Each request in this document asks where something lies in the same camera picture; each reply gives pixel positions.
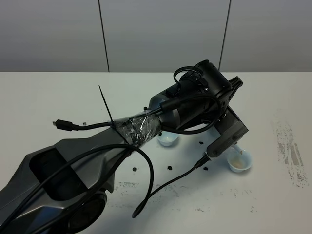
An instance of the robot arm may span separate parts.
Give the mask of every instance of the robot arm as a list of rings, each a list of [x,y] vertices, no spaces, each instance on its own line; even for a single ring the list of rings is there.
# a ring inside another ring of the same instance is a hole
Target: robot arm
[[[242,81],[238,77],[227,81],[208,60],[179,71],[188,72],[180,81],[176,80],[177,84],[150,100],[148,109],[161,107],[162,111],[116,120],[114,128],[108,128],[90,138],[63,139],[54,146],[27,155],[8,185],[0,192],[0,224],[36,186],[77,155],[94,148],[125,143],[141,147],[162,130],[188,134],[185,129],[202,123],[214,124],[214,119],[220,137],[208,146],[207,157],[219,156],[236,143],[248,129],[228,104],[242,86]],[[179,105],[176,102],[201,94],[213,96],[218,102],[209,98],[195,98]],[[166,107],[165,103],[170,101],[171,106],[174,103],[174,108]],[[130,153],[128,149],[116,148],[90,154],[75,162],[49,180],[1,233],[30,233],[58,217],[77,204],[122,156]],[[107,199],[105,191],[112,193],[113,190],[114,174],[75,213],[43,233],[76,233],[84,230],[102,213]]]

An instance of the cable connector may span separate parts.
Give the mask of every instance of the cable connector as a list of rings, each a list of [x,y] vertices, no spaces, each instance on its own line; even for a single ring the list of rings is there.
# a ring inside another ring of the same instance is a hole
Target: cable connector
[[[195,168],[201,167],[202,165],[204,165],[209,160],[210,160],[210,158],[208,158],[208,156],[205,155],[200,160],[197,161],[197,163],[194,165],[194,167]]]
[[[73,124],[72,122],[60,120],[53,121],[53,125],[56,126],[57,129],[62,129],[66,131],[72,131],[75,130],[75,128],[79,127],[79,125]]]
[[[162,111],[169,111],[169,110],[174,110],[177,109],[181,106],[180,99],[178,97],[174,97],[172,99],[169,99],[167,101],[161,102],[160,107]]]

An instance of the white wall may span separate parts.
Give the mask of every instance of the white wall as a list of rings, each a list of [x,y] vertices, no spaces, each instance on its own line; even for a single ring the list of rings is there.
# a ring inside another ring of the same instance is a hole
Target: white wall
[[[311,0],[232,0],[221,71],[312,71]]]
[[[218,66],[229,0],[100,0],[112,72]]]
[[[0,71],[108,71],[98,1],[1,0]]]

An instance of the black cable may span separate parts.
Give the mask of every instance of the black cable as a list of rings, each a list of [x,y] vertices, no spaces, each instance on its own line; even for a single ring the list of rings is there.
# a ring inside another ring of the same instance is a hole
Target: black cable
[[[137,151],[138,153],[140,153],[147,161],[149,167],[150,167],[150,172],[151,172],[151,177],[150,177],[150,185],[146,194],[146,197],[144,199],[144,203],[143,206],[138,210],[138,214],[142,211],[142,209],[144,208],[148,197],[152,191],[152,186],[153,186],[153,181],[154,181],[154,170],[153,170],[153,165],[151,160],[148,158],[148,156],[138,147],[135,147],[133,145],[126,145],[126,144],[112,144],[112,145],[105,145],[105,146],[101,146],[92,150],[89,150],[73,159],[71,159],[70,161],[68,161],[66,164],[64,164],[62,167],[60,167],[56,172],[54,172],[52,175],[50,175],[48,178],[46,178],[40,185],[38,185],[21,203],[19,206],[17,206],[15,208],[15,210],[8,216],[8,218],[2,223],[2,225],[0,226],[0,232],[2,232],[7,225],[13,221],[15,219],[15,217],[21,212],[21,210],[24,208],[24,206],[27,204],[27,202],[33,198],[33,196],[41,189],[43,188],[43,186],[49,182],[51,179],[53,179],[58,173],[60,173],[61,171],[63,171],[64,169],[66,169],[67,167],[69,167],[70,165],[72,165],[73,163],[81,160],[82,158],[99,152],[99,151],[103,151],[103,150],[108,150],[108,149],[115,149],[115,148],[122,148],[122,149],[130,149],[132,151]]]
[[[151,198],[153,195],[155,195],[157,192],[159,192],[159,190],[163,189],[163,188],[166,187],[167,185],[169,185],[169,184],[171,184],[171,183],[173,183],[173,182],[175,182],[175,181],[177,181],[177,180],[179,180],[179,179],[182,179],[183,177],[187,176],[189,173],[191,173],[191,172],[194,171],[195,169],[196,169],[196,167],[192,167],[192,168],[191,168],[189,171],[187,171],[186,173],[184,173],[184,174],[182,174],[182,175],[180,175],[180,176],[178,176],[178,177],[176,177],[176,178],[174,178],[174,179],[172,179],[172,180],[169,180],[167,183],[161,185],[159,188],[155,189],[155,190],[151,193],[151,195],[150,195],[149,198]]]
[[[158,193],[161,189],[163,189],[164,187],[166,187],[167,185],[182,179],[183,177],[187,176],[189,173],[191,173],[192,171],[194,171],[195,169],[201,167],[202,165],[204,165],[206,162],[208,162],[210,159],[207,156],[203,156],[199,161],[197,161],[197,163],[194,165],[194,167],[192,167],[190,170],[188,170],[186,173],[172,179],[169,180],[167,183],[164,183],[163,185],[161,185],[159,188],[155,189],[149,196],[149,198],[151,198],[153,195],[155,195],[156,193]]]
[[[185,103],[187,101],[190,100],[194,100],[197,98],[207,98],[207,99],[211,99],[213,101],[215,101],[215,103],[218,106],[218,113],[215,115],[215,118],[213,119],[213,121],[211,121],[211,123],[209,123],[208,125],[206,125],[205,127],[201,128],[201,129],[197,129],[197,130],[191,130],[191,131],[185,131],[185,130],[179,130],[179,129],[174,129],[171,127],[167,127],[167,126],[162,126],[162,130],[167,131],[167,132],[171,132],[171,133],[178,133],[178,134],[198,134],[198,133],[202,133],[204,131],[207,131],[208,129],[210,129],[212,126],[215,125],[215,123],[218,121],[220,115],[222,114],[222,106],[221,103],[219,101],[219,99],[217,99],[215,96],[209,95],[209,94],[197,94],[197,95],[193,95],[193,96],[188,96],[188,97],[183,97],[181,99],[178,100],[179,104]]]
[[[181,67],[179,69],[177,69],[175,72],[174,72],[174,80],[175,82],[177,83],[177,91],[179,92],[180,89],[181,89],[181,84],[180,82],[176,79],[176,76],[177,74],[181,73],[181,72],[187,72],[187,71],[191,71],[191,72],[195,72],[197,74],[199,74],[200,78],[203,77],[204,73],[202,70],[200,70],[199,68],[197,67],[192,67],[192,66],[188,66],[188,67]]]
[[[76,124],[73,124],[72,122],[60,120],[53,122],[53,125],[56,126],[57,129],[62,129],[66,131],[84,131],[84,130],[90,130],[95,128],[102,128],[102,127],[109,127],[113,124],[111,122],[104,122],[104,123],[95,123],[88,126],[79,126]]]
[[[138,114],[138,115],[136,115],[136,116],[132,116],[132,117],[130,117],[129,119],[138,118],[138,117],[150,116],[150,115],[153,115],[153,114],[157,114],[157,113],[159,113],[159,112],[161,112],[161,111],[162,111],[162,109],[161,109],[160,107],[158,107],[158,108],[156,108],[156,109],[154,109],[154,110],[151,110],[151,111],[149,111],[149,112],[144,112],[144,113],[142,113],[142,114]]]

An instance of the black motor housing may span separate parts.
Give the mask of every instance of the black motor housing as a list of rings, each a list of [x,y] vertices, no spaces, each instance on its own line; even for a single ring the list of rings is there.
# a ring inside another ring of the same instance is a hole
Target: black motor housing
[[[202,77],[196,72],[188,71],[181,77],[179,84],[175,84],[152,97],[149,108],[155,109],[161,102],[173,97],[183,98],[195,94],[207,93],[220,100],[224,112],[229,103],[230,96],[233,95],[232,84],[208,60],[198,63],[195,67],[203,72]],[[188,101],[179,108],[160,115],[160,121],[163,126],[175,129],[186,129],[209,122],[214,117],[213,110],[216,108],[216,105],[214,103],[210,104],[210,102],[207,99]]]

